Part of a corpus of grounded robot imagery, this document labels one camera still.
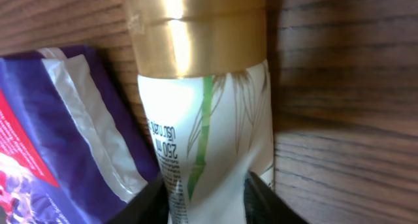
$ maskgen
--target wood grain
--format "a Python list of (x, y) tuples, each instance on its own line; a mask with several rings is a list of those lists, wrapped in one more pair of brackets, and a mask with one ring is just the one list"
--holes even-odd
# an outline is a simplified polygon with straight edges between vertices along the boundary
[[(418, 223), (417, 0), (267, 0), (278, 193), (310, 223)], [(122, 0), (0, 0), (0, 54), (96, 47), (149, 136)]]

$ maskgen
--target purple package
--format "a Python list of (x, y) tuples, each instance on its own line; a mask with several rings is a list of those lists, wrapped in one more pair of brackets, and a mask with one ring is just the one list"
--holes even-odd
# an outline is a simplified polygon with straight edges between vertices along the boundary
[(8, 223), (106, 223), (157, 173), (91, 48), (0, 59), (0, 206)]

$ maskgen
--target bottle cap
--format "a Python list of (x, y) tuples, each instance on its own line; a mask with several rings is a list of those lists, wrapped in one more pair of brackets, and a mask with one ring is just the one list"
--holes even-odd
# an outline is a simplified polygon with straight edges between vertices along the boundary
[(139, 74), (189, 78), (266, 59), (265, 0), (125, 0)]

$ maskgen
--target bottle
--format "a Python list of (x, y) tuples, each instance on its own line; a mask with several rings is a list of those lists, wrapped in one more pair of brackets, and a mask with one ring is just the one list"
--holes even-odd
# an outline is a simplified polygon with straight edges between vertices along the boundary
[(265, 0), (125, 0), (138, 87), (173, 223), (245, 223), (272, 187)]

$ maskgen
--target wooden surface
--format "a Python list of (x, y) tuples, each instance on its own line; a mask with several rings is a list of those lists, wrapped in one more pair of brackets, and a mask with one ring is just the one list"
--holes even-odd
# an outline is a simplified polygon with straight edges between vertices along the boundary
[[(418, 223), (418, 0), (268, 0), (268, 39), (278, 193), (311, 223)], [(147, 132), (121, 0), (0, 0), (0, 54), (81, 43)]]

